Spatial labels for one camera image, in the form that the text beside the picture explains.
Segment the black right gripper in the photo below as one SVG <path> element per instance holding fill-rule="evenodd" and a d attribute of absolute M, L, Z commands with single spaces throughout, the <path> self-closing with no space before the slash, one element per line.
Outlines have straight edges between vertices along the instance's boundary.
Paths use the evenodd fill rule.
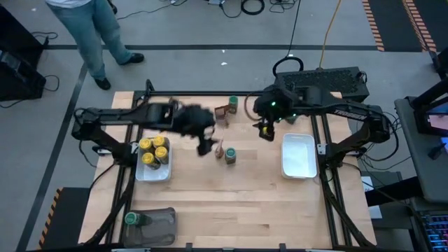
<path fill-rule="evenodd" d="M 267 124 L 258 123 L 259 137 L 268 141 L 274 140 L 274 122 L 282 120 L 291 114 L 291 99 L 281 92 L 264 92 L 253 105 L 253 112 L 261 118 L 267 119 Z"/>

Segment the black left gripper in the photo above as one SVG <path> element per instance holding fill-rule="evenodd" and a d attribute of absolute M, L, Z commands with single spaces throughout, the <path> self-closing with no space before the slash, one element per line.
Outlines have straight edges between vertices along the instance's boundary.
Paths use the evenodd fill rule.
<path fill-rule="evenodd" d="M 213 113 L 198 104 L 182 106 L 174 112 L 174 132 L 199 138 L 197 153 L 204 156 L 211 152 L 216 139 L 205 139 L 205 130 L 216 124 Z"/>

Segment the white plastic bin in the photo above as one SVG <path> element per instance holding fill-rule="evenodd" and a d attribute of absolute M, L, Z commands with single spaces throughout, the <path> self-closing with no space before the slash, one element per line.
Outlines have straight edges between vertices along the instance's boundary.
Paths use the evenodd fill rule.
<path fill-rule="evenodd" d="M 156 136 L 147 137 L 147 138 L 152 140 L 154 137 L 156 137 Z M 170 142 L 169 142 L 169 147 L 166 148 L 169 150 L 169 163 L 168 164 L 161 164 L 159 169 L 152 170 L 142 163 L 141 156 L 147 152 L 151 152 L 152 154 L 154 154 L 155 149 L 156 148 L 153 146 L 150 150 L 143 151 L 138 147 L 137 164 L 136 164 L 136 180 L 150 182 L 150 183 L 158 183 L 158 182 L 168 181 L 171 178 L 171 175 L 172 175 L 172 147 L 171 147 Z"/>
<path fill-rule="evenodd" d="M 281 173 L 286 179 L 317 176 L 316 144 L 308 134 L 287 133 L 281 145 Z"/>

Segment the black perforated computer case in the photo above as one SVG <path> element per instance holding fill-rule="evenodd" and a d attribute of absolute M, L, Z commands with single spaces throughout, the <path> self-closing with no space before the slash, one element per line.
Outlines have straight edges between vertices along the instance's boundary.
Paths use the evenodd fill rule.
<path fill-rule="evenodd" d="M 339 92 L 344 99 L 355 102 L 363 102 L 370 95 L 366 85 L 367 74 L 357 66 L 282 72 L 277 74 L 274 83 L 290 91 L 296 91 L 302 86 L 316 86 Z"/>

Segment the translucent grey plastic bin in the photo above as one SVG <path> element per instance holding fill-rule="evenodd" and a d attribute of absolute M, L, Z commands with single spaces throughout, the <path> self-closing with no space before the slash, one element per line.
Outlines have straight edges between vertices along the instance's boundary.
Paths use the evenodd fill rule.
<path fill-rule="evenodd" d="M 131 211 L 146 214 L 153 222 L 143 226 L 125 223 L 122 242 L 126 248 L 168 246 L 175 242 L 177 223 L 174 208 Z"/>

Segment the black desk monitor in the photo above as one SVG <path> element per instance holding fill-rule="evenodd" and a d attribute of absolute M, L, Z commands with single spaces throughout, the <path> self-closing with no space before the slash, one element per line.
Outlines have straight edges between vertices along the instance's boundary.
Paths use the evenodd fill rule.
<path fill-rule="evenodd" d="M 418 97 L 406 97 L 419 133 L 448 137 L 448 77 Z"/>

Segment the black mat with hazard stripes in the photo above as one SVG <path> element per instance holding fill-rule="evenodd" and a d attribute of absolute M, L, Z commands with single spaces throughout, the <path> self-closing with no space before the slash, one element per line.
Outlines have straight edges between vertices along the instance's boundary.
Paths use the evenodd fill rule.
<path fill-rule="evenodd" d="M 437 51 L 412 0 L 361 1 L 379 51 Z"/>
<path fill-rule="evenodd" d="M 38 241 L 38 250 L 78 245 L 89 192 L 88 188 L 56 189 Z"/>

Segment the person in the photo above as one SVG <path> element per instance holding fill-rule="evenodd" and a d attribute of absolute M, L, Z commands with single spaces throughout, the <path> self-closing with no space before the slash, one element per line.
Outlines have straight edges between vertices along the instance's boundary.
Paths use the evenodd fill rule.
<path fill-rule="evenodd" d="M 120 25 L 108 0 L 45 0 L 55 17 L 73 37 L 87 70 L 97 86 L 109 90 L 102 46 L 105 45 L 119 65 L 144 61 L 141 53 L 126 49 Z"/>

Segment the grey side desk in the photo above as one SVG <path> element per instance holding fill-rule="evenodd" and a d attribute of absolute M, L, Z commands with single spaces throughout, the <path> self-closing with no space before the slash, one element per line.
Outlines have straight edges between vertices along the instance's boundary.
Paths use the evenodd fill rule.
<path fill-rule="evenodd" d="M 423 197 L 429 202 L 448 203 L 448 153 L 443 150 L 436 160 L 428 156 L 433 148 L 442 144 L 441 137 L 418 132 L 414 111 L 407 99 L 397 99 L 394 104 Z"/>

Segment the black equipment cabinet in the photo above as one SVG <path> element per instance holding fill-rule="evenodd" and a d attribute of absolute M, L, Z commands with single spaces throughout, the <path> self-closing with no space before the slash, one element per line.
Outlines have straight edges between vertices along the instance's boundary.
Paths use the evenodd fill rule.
<path fill-rule="evenodd" d="M 0 102 L 41 98 L 46 79 L 37 65 L 43 49 L 0 4 Z"/>

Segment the RGB backlit keyboard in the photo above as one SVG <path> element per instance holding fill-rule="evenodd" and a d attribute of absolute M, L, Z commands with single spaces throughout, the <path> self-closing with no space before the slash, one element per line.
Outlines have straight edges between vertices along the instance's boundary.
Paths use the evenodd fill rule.
<path fill-rule="evenodd" d="M 421 220 L 428 250 L 430 252 L 448 252 L 448 213 L 423 213 Z"/>

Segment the black aluminium table frame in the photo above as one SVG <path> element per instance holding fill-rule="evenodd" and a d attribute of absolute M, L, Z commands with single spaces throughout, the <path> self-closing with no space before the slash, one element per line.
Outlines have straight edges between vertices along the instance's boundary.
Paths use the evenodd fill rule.
<path fill-rule="evenodd" d="M 236 115 L 228 128 L 216 127 L 215 137 L 223 147 L 237 151 L 237 161 L 227 166 L 213 153 L 198 157 L 197 140 L 163 132 L 174 149 L 171 179 L 161 183 L 136 181 L 130 203 L 123 210 L 173 207 L 177 217 L 176 240 L 171 247 L 191 243 L 193 248 L 331 249 L 333 244 L 358 245 L 323 196 L 319 177 L 288 179 L 281 174 L 281 144 L 284 134 L 314 135 L 317 143 L 339 142 L 351 135 L 348 120 L 335 115 L 300 117 L 294 125 L 275 125 L 273 142 L 258 137 L 258 130 L 244 114 L 247 91 L 204 91 L 153 94 L 152 102 L 168 102 L 176 96 L 185 104 L 214 109 L 239 96 Z M 369 242 L 376 244 L 360 172 L 344 164 L 334 173 L 331 188 L 344 200 L 345 211 Z M 99 229 L 125 187 L 129 170 L 112 168 L 93 187 L 82 228 L 76 242 L 90 239 Z M 119 211 L 114 226 L 101 242 L 119 242 L 122 219 Z"/>

